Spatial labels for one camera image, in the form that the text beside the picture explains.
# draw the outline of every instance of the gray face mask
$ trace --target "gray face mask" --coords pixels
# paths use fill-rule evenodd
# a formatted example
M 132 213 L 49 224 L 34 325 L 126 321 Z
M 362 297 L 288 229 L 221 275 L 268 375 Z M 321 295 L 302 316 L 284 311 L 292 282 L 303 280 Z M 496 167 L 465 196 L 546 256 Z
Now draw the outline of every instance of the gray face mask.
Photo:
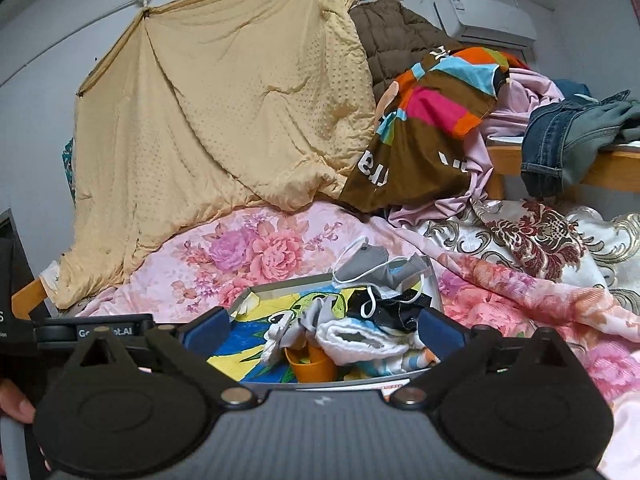
M 316 328 L 322 323 L 337 319 L 332 311 L 335 298 L 336 296 L 315 298 L 282 335 L 280 348 L 301 349 L 307 342 L 318 346 Z
M 346 252 L 357 243 L 364 242 L 342 266 L 333 272 L 332 285 L 337 289 L 366 287 L 371 297 L 371 309 L 367 315 L 362 306 L 362 317 L 371 317 L 376 307 L 376 299 L 388 300 L 400 296 L 404 291 L 420 282 L 420 289 L 412 300 L 417 300 L 424 288 L 425 277 L 433 270 L 425 261 L 414 254 L 411 258 L 393 258 L 384 247 L 369 245 L 367 238 L 358 238 L 338 257 L 340 262 Z

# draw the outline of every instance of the air conditioner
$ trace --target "air conditioner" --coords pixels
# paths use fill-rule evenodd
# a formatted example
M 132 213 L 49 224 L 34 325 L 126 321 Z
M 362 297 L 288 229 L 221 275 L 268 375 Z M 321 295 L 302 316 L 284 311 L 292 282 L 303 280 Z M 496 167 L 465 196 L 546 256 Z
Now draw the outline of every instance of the air conditioner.
M 510 48 L 529 48 L 536 29 L 519 7 L 495 0 L 436 0 L 444 31 L 461 42 L 484 43 Z

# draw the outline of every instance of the denim jeans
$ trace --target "denim jeans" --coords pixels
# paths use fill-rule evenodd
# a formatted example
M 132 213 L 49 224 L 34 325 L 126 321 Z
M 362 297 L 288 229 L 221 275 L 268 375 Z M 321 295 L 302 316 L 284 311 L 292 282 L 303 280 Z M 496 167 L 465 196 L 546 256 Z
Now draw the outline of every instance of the denim jeans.
M 616 137 L 640 139 L 640 102 L 628 100 L 628 94 L 600 102 L 571 96 L 531 113 L 520 168 L 531 196 L 554 196 L 579 184 L 598 150 Z

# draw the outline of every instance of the black face mask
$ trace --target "black face mask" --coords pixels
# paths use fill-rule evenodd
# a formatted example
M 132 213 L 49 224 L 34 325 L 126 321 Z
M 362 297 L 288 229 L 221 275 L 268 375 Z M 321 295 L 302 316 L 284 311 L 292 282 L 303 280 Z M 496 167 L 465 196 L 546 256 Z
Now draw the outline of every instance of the black face mask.
M 375 323 L 380 330 L 409 333 L 417 329 L 417 319 L 420 311 L 431 304 L 431 298 L 421 294 L 413 303 L 401 303 L 414 297 L 414 290 L 406 290 L 400 296 L 389 300 L 377 300 L 376 309 L 369 321 Z M 347 316 L 355 319 L 362 317 L 362 305 L 370 302 L 369 293 L 366 290 L 355 290 L 347 302 Z

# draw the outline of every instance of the finger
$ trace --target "finger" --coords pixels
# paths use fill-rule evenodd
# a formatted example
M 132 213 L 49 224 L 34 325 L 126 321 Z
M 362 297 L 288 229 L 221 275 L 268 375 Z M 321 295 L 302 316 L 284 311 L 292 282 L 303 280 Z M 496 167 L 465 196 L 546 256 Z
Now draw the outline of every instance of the finger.
M 9 379 L 0 380 L 0 409 L 23 424 L 32 424 L 36 412 L 24 393 Z

